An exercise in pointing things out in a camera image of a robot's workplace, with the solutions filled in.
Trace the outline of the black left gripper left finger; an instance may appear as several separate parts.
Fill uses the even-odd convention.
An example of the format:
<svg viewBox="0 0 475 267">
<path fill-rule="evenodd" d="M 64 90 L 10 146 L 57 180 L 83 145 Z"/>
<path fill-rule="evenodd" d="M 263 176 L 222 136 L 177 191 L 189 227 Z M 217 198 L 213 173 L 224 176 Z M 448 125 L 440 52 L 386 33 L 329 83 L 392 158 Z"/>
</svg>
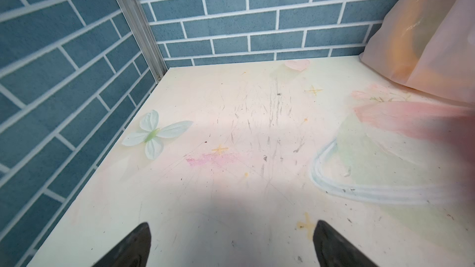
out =
<svg viewBox="0 0 475 267">
<path fill-rule="evenodd" d="M 152 236 L 148 223 L 141 223 L 93 267 L 145 267 L 151 242 Z"/>
</svg>

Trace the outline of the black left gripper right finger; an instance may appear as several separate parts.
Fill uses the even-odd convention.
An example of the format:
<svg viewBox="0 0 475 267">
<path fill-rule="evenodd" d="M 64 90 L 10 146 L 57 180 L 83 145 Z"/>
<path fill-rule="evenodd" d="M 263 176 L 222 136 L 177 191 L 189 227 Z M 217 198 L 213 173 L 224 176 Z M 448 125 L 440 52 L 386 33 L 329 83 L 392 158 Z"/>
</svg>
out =
<svg viewBox="0 0 475 267">
<path fill-rule="evenodd" d="M 326 221 L 317 222 L 312 241 L 321 267 L 377 267 Z"/>
</svg>

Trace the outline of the pink plastic bag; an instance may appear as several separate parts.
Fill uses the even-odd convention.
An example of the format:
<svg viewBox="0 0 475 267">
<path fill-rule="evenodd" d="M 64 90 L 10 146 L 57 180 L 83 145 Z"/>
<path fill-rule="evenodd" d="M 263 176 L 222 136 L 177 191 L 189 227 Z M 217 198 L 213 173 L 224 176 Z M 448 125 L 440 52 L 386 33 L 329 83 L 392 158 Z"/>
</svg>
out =
<svg viewBox="0 0 475 267">
<path fill-rule="evenodd" d="M 475 102 L 475 0 L 398 0 L 360 55 L 387 79 Z"/>
</svg>

